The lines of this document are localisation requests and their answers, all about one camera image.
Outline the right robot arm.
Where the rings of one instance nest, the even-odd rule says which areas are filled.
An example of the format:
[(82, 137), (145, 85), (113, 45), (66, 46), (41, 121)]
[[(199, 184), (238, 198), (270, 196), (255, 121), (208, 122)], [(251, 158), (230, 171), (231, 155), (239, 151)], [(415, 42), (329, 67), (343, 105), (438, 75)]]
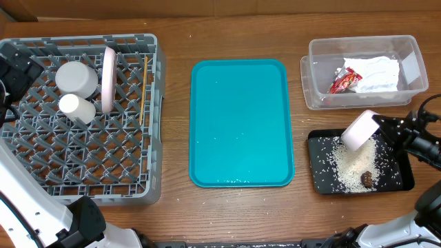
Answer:
[[(405, 118), (391, 118), (366, 110), (342, 133), (342, 141), (351, 151), (356, 151), (375, 132), (380, 132), (397, 155), (412, 154), (419, 161), (439, 169), (440, 138), (426, 130), (428, 123), (439, 119), (438, 115), (422, 108)], [(411, 213), (380, 225), (350, 227), (326, 239), (322, 246), (439, 247), (440, 182), (419, 197)]]

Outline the red snack wrapper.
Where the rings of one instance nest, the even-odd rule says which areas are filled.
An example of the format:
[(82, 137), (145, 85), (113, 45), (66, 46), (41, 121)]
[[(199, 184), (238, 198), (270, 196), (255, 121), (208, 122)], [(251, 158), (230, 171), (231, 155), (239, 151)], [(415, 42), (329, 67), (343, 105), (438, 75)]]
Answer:
[(362, 76), (352, 68), (343, 67), (331, 84), (328, 93), (338, 94), (362, 80)]

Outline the wooden chopstick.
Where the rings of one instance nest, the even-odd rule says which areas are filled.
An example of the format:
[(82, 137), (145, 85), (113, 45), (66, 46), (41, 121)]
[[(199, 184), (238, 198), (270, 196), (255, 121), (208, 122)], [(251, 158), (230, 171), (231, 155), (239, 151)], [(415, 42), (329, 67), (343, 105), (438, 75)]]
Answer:
[(143, 126), (143, 117), (144, 117), (144, 108), (145, 108), (145, 91), (146, 91), (146, 84), (147, 84), (147, 71), (148, 71), (148, 56), (144, 58), (144, 70), (143, 70), (143, 84), (142, 84), (142, 91), (141, 91), (141, 110), (140, 110), (140, 116), (139, 116), (139, 124), (140, 126)]

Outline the white cup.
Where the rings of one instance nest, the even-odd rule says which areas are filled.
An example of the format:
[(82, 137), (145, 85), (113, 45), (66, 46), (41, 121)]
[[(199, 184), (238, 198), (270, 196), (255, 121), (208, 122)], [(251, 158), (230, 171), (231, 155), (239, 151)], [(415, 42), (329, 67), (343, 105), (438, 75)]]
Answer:
[(85, 124), (90, 123), (96, 114), (94, 105), (75, 95), (63, 95), (59, 101), (59, 109), (71, 120), (78, 119)]

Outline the large white plate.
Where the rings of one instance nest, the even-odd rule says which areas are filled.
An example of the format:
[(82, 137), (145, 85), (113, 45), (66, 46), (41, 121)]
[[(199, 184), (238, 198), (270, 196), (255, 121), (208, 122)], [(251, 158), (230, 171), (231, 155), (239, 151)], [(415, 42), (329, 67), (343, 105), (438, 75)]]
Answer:
[(102, 113), (107, 114), (113, 109), (116, 85), (116, 52), (106, 47), (103, 57), (103, 71), (101, 77), (101, 109)]

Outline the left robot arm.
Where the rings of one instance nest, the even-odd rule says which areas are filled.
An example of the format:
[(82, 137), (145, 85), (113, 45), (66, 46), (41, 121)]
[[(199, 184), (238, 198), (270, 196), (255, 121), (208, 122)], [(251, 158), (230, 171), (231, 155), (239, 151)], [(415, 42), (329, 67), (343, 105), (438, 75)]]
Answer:
[[(1, 123), (19, 113), (12, 104), (23, 98), (43, 67), (13, 45), (1, 45)], [(1, 142), (1, 226), (15, 247), (155, 247), (135, 229), (105, 221), (96, 203), (82, 196), (69, 205), (53, 199), (35, 181), (6, 142)]]

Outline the small white plate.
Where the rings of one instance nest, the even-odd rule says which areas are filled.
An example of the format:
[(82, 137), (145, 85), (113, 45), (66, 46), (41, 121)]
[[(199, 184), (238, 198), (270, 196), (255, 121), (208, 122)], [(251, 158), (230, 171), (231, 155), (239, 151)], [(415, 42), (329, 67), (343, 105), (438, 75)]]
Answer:
[(373, 116), (376, 112), (365, 110), (341, 135), (342, 142), (351, 151), (356, 151), (369, 138), (375, 134), (379, 128)]

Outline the grey round bowl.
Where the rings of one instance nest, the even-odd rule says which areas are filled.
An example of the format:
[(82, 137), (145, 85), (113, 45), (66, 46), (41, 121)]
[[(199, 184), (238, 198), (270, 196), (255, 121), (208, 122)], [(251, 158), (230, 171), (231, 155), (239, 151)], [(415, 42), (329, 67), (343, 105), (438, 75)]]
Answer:
[(92, 96), (98, 86), (97, 73), (78, 61), (63, 64), (56, 72), (55, 82), (62, 93), (75, 94), (83, 99)]

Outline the white napkin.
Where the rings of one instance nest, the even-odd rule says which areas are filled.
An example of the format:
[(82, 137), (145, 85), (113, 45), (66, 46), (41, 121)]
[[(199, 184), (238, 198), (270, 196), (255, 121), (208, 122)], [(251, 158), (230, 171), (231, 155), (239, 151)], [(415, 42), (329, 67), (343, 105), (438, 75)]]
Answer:
[(349, 89), (355, 93), (396, 92), (400, 66), (396, 59), (377, 56), (371, 59), (345, 58), (346, 68), (351, 68), (362, 78)]

